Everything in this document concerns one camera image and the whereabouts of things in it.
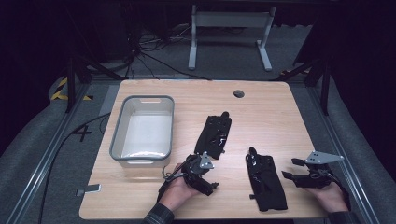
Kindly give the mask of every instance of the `black device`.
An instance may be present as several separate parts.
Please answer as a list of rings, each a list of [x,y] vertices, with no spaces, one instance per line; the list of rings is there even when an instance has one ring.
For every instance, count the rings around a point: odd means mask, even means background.
[[[254,147],[246,155],[247,172],[253,193],[250,199],[256,199],[259,210],[286,210],[285,192],[276,173],[273,157],[260,155]]]
[[[347,189],[344,188],[337,178],[337,176],[332,172],[328,163],[335,161],[342,161],[344,157],[336,156],[324,152],[312,151],[311,154],[305,160],[291,159],[291,162],[299,166],[308,167],[308,175],[293,175],[288,172],[282,171],[285,178],[292,180],[297,188],[316,188],[322,189],[330,183],[336,183],[341,191],[344,193],[344,201],[346,206],[350,210],[350,200],[349,193]]]
[[[231,121],[228,112],[223,112],[221,116],[207,117],[204,129],[195,146],[194,154],[190,154],[172,174],[164,175],[165,182],[159,189],[157,202],[161,199],[169,184],[178,177],[183,177],[186,184],[207,196],[213,193],[219,183],[209,183],[202,176],[215,167],[209,157],[217,160],[220,153],[224,152]]]

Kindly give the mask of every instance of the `metal frame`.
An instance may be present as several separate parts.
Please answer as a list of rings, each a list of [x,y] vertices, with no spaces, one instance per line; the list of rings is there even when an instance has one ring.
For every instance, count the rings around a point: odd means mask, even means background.
[[[189,69],[194,70],[197,54],[196,29],[204,27],[250,27],[264,29],[262,39],[257,40],[257,47],[262,56],[265,71],[272,71],[265,44],[271,30],[276,8],[272,7],[269,12],[208,12],[197,11],[197,6],[192,6],[191,13],[191,47]]]
[[[343,161],[339,161],[341,169],[346,176],[346,181],[351,189],[351,192],[356,200],[356,203],[361,210],[361,214],[364,218],[364,223],[380,223],[378,217],[375,214],[374,208],[371,205],[367,195],[361,185],[361,181],[356,175],[355,170],[353,169],[352,164],[350,163],[349,159],[347,158],[346,151],[344,150],[338,135],[332,126],[332,122],[330,121],[329,116],[324,114],[321,109],[321,102],[319,100],[318,93],[316,92],[315,88],[309,87],[308,94],[313,102],[316,110],[319,113],[321,120],[323,121],[324,126],[332,140],[332,145],[337,153],[337,155],[343,156],[345,159]]]
[[[40,188],[41,183],[46,178],[48,171],[50,170],[50,165],[55,160],[57,151],[62,142],[62,138],[64,137],[64,132],[68,128],[68,125],[71,119],[75,116],[79,104],[82,102],[84,95],[87,93],[89,88],[88,84],[83,84],[79,90],[77,95],[77,100],[74,105],[70,108],[69,113],[65,113],[64,117],[52,137],[49,146],[44,152],[43,157],[41,158],[40,163],[35,168],[35,171],[32,173],[26,188],[24,189],[20,199],[15,205],[11,215],[8,217],[7,223],[21,223],[22,219],[29,208],[35,194]]]

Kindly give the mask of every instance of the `wooden table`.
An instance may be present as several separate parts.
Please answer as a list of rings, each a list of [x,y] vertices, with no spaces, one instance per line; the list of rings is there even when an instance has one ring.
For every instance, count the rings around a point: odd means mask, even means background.
[[[245,96],[237,98],[236,90]],[[207,116],[228,111],[233,120],[225,153],[204,175],[219,182],[210,196],[198,195],[176,212],[178,219],[326,217],[315,198],[295,188],[281,171],[307,174],[306,167],[291,163],[305,159],[314,149],[288,84],[257,81],[126,80],[120,84],[89,185],[100,192],[85,194],[79,214],[85,219],[143,218],[156,203],[163,183],[162,169],[122,168],[109,155],[111,139],[122,101],[130,95],[169,95],[175,100],[173,147],[166,172],[193,153]],[[252,188],[245,156],[249,147],[273,156],[285,190],[288,210],[260,212],[249,199]]]

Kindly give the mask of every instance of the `hand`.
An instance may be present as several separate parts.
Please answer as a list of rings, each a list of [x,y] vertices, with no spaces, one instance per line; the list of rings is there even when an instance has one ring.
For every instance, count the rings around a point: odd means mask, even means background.
[[[184,202],[197,194],[200,194],[198,190],[188,186],[183,177],[178,177],[168,186],[159,203],[175,212]]]
[[[334,182],[322,189],[304,189],[314,194],[323,209],[328,213],[349,211],[344,201],[343,191]]]

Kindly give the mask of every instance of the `white container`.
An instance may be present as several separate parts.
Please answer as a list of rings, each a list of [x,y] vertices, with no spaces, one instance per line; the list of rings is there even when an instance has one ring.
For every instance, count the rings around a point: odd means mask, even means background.
[[[111,141],[111,157],[128,168],[168,165],[174,108],[170,96],[127,97]]]

